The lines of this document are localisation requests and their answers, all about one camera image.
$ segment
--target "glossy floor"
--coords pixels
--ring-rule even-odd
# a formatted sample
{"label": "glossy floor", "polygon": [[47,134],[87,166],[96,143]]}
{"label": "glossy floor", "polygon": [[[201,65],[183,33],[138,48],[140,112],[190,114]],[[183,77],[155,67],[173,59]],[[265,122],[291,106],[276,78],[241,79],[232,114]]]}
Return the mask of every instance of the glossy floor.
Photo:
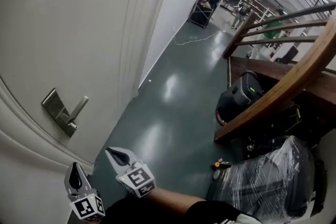
{"label": "glossy floor", "polygon": [[[210,164],[220,157],[240,159],[240,147],[213,142],[214,111],[226,89],[226,61],[221,58],[232,35],[209,24],[186,23],[167,47],[130,102],[105,147],[134,151],[147,163],[160,187],[205,197],[211,183]],[[125,196],[102,152],[90,181],[108,207]]]}

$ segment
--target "plastic wrap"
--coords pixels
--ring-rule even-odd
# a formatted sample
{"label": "plastic wrap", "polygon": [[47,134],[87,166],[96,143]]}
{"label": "plastic wrap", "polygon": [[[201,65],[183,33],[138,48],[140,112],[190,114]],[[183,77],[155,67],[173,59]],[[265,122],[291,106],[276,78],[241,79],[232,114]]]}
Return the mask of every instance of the plastic wrap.
{"label": "plastic wrap", "polygon": [[214,200],[225,201],[262,223],[285,223],[303,216],[313,193],[314,161],[291,136],[266,155],[222,171]]}

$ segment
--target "white door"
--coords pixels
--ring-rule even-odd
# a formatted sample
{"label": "white door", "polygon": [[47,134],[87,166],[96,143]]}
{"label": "white door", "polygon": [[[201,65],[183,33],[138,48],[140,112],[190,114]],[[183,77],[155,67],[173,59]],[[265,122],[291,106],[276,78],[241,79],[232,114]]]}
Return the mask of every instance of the white door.
{"label": "white door", "polygon": [[[0,0],[0,75],[53,138],[93,163],[140,81],[162,0]],[[89,102],[69,138],[41,106],[56,88],[71,111]]]}

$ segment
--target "lever door handle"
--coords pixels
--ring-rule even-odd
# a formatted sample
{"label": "lever door handle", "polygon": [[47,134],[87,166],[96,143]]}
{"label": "lever door handle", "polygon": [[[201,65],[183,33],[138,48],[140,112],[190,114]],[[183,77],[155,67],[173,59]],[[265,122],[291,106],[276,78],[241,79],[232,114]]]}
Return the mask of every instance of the lever door handle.
{"label": "lever door handle", "polygon": [[42,106],[55,120],[55,122],[63,129],[63,131],[71,137],[78,128],[74,123],[74,120],[77,118],[78,114],[81,112],[88,101],[89,98],[84,96],[77,104],[75,109],[69,114],[56,89],[54,88],[42,101]]}
{"label": "lever door handle", "polygon": [[81,112],[81,110],[84,108],[86,103],[89,101],[89,98],[87,96],[84,96],[75,109],[70,113],[69,118],[67,120],[67,123],[69,124],[70,122],[73,122],[75,118],[77,118],[78,114]]}

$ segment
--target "wooden handrail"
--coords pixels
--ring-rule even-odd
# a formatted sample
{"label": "wooden handrail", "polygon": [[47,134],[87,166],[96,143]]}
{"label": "wooden handrail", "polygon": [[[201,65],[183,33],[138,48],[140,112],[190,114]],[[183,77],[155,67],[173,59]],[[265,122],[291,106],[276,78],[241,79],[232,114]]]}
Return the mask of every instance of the wooden handrail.
{"label": "wooden handrail", "polygon": [[263,22],[260,22],[260,23],[254,24],[254,25],[246,26],[245,29],[250,30],[252,28],[256,28],[256,27],[263,26],[263,25],[268,25],[270,23],[278,22],[278,21],[281,21],[281,20],[292,19],[292,18],[296,18],[296,17],[300,17],[300,16],[304,16],[304,15],[309,15],[309,14],[313,14],[313,13],[327,12],[327,11],[335,9],[335,7],[336,7],[336,2],[330,3],[330,4],[325,4],[325,5],[320,5],[320,6],[315,6],[315,7],[312,7],[312,8],[306,8],[306,9],[303,9],[303,10],[299,10],[298,12],[293,12],[293,13],[290,13],[290,14],[281,15],[279,17],[272,18],[270,20],[266,20],[266,21],[263,21]]}
{"label": "wooden handrail", "polygon": [[[277,81],[281,80],[294,66],[284,63],[230,57],[231,70],[238,68],[241,73],[251,70],[257,74],[267,76]],[[336,76],[320,73],[318,77],[306,87],[315,96],[336,105]]]}
{"label": "wooden handrail", "polygon": [[241,35],[241,37],[249,37],[254,35],[260,35],[263,33],[274,32],[274,31],[281,31],[285,29],[295,29],[295,28],[302,28],[302,27],[313,27],[313,26],[325,26],[328,20],[305,20],[299,23],[292,23],[286,25],[280,25],[275,27],[265,28],[259,31],[249,32],[247,34]]}
{"label": "wooden handrail", "polygon": [[263,97],[215,133],[215,141],[234,138],[239,131],[275,113],[306,88],[336,54],[336,13],[305,56]]}
{"label": "wooden handrail", "polygon": [[252,10],[249,13],[246,20],[243,22],[243,25],[239,28],[229,45],[226,47],[225,51],[223,52],[223,58],[227,59],[231,56],[231,54],[236,50],[237,42],[241,42],[243,40],[242,35],[246,34],[248,30],[246,30],[246,27],[249,25],[253,25],[254,21],[257,19],[256,13],[254,13]]}
{"label": "wooden handrail", "polygon": [[257,39],[250,41],[239,42],[237,46],[252,45],[252,44],[275,44],[275,43],[290,43],[290,42],[315,42],[319,36],[302,36],[302,37],[280,37],[270,39]]}

